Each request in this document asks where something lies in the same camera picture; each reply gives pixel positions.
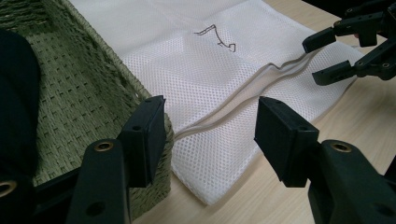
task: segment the metal screw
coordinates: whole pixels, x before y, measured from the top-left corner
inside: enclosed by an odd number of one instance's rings
[[[99,152],[103,152],[103,151],[108,151],[111,148],[114,147],[114,144],[111,142],[103,142],[103,143],[99,143],[98,145],[95,146],[95,150],[99,151]]]

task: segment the black fabric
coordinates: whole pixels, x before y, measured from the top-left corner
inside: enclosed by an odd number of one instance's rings
[[[12,180],[18,184],[0,197],[0,223],[17,223],[34,209],[39,76],[29,43],[20,35],[0,30],[0,183]]]

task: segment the table surface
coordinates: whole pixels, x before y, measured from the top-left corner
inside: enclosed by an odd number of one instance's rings
[[[265,2],[316,31],[338,20],[300,0]],[[359,45],[352,36],[339,40]],[[396,154],[395,86],[396,78],[356,80],[338,103],[314,122],[320,130],[319,141],[337,139],[356,146],[384,174]],[[307,188],[285,188],[264,156],[257,157],[226,196],[214,205],[201,203],[174,175],[171,188],[166,199],[134,223],[314,223]]]

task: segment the white mesh bag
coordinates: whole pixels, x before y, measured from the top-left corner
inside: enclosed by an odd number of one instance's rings
[[[259,151],[260,95],[315,119],[352,79],[320,87],[311,73],[361,57],[341,43],[304,55],[301,43],[313,32],[260,0],[71,2],[143,85],[167,99],[173,170],[208,204]]]

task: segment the woven basket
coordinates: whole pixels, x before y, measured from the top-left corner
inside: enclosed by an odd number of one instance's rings
[[[138,104],[150,97],[66,0],[1,0],[0,27],[29,41],[42,72],[36,186],[78,168],[91,142],[117,137]],[[170,190],[173,131],[167,116],[165,130],[166,145],[153,185],[130,192],[134,218]]]

